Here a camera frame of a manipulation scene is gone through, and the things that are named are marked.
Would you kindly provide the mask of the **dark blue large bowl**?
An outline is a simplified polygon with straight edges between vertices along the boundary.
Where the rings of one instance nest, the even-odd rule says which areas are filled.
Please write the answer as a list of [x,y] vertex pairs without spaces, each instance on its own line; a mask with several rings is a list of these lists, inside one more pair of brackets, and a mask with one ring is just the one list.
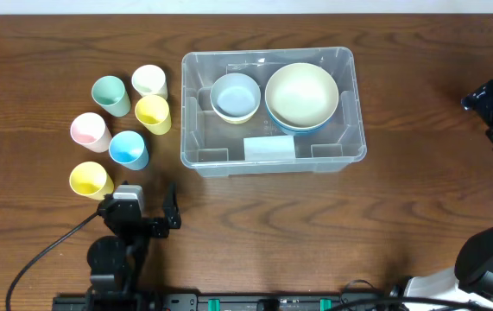
[[271,121],[275,124],[275,126],[279,130],[281,130],[282,132],[284,132],[285,134],[290,135],[290,136],[309,135],[309,134],[312,134],[318,130],[323,129],[327,125],[327,122],[324,122],[320,125],[313,126],[313,127],[297,127],[297,126],[287,125],[287,124],[283,123],[282,121],[278,120],[277,117],[270,110],[267,110],[267,113],[268,113]]

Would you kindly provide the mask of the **pink cup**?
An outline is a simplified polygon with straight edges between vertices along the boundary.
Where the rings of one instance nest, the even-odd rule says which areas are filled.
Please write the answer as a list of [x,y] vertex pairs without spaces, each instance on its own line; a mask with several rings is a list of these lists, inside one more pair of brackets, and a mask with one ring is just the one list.
[[94,112],[77,116],[70,126],[70,136],[77,144],[96,153],[107,151],[112,139],[106,122]]

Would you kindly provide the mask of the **yellow small bowl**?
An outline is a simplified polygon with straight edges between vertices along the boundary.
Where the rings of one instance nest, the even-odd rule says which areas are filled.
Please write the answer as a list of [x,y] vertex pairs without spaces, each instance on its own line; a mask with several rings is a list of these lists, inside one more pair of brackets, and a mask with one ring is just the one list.
[[219,117],[221,117],[225,122],[229,124],[243,124],[248,122],[252,118],[252,115],[242,117],[229,117],[225,115],[219,115]]

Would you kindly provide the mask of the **yellow cup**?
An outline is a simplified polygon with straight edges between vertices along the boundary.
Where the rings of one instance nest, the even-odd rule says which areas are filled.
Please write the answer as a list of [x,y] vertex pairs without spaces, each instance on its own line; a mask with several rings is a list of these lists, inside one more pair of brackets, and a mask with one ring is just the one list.
[[135,107],[137,120],[155,135],[164,135],[171,129],[172,121],[166,99],[147,95],[138,100]]
[[107,171],[97,162],[82,162],[69,176],[70,188],[78,195],[94,200],[102,200],[112,194],[114,183]]

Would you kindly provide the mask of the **green cup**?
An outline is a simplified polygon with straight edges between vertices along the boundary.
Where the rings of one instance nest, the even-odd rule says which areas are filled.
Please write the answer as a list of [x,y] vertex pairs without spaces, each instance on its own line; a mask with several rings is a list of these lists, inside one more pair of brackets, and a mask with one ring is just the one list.
[[104,76],[92,86],[92,98],[114,117],[124,117],[130,112],[130,98],[124,83],[116,76]]

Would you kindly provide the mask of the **light blue small bowl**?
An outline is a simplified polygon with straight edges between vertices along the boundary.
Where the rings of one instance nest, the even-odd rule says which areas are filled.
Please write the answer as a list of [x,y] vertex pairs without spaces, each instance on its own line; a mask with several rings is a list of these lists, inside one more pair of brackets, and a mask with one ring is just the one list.
[[228,73],[213,84],[210,101],[213,110],[227,116],[243,116],[258,110],[261,103],[260,86],[246,74]]

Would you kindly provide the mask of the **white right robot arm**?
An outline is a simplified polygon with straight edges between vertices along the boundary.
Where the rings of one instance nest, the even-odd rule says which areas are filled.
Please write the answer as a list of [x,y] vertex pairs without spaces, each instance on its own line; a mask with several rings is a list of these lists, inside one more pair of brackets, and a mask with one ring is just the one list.
[[[493,79],[463,98],[461,104],[483,119],[485,134],[493,144]],[[469,238],[452,268],[412,277],[398,295],[493,308],[493,227]]]

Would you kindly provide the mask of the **white small bowl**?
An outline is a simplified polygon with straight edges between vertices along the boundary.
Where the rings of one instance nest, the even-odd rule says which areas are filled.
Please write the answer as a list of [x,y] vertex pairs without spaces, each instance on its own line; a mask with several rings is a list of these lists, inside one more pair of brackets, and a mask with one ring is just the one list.
[[219,117],[221,117],[225,122],[230,123],[230,124],[243,124],[245,122],[248,122],[253,116],[255,115],[256,111],[251,111],[250,113],[243,115],[243,116],[238,116],[238,117],[233,117],[233,116],[227,116],[223,112],[215,110],[214,111]]

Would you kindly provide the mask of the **beige large bowl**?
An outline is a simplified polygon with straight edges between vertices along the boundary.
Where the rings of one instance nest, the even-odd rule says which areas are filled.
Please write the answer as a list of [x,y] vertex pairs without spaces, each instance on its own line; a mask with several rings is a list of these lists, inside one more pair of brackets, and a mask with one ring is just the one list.
[[338,108],[339,89],[323,68],[294,63],[277,70],[265,87],[265,101],[278,120],[297,127],[327,122]]

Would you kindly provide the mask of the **blue cup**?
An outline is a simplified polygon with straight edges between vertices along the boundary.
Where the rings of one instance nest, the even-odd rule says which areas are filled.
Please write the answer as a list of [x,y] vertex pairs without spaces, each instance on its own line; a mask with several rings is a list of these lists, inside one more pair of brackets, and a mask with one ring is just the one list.
[[149,153],[142,136],[132,130],[117,133],[110,142],[111,159],[130,170],[141,170],[149,163]]

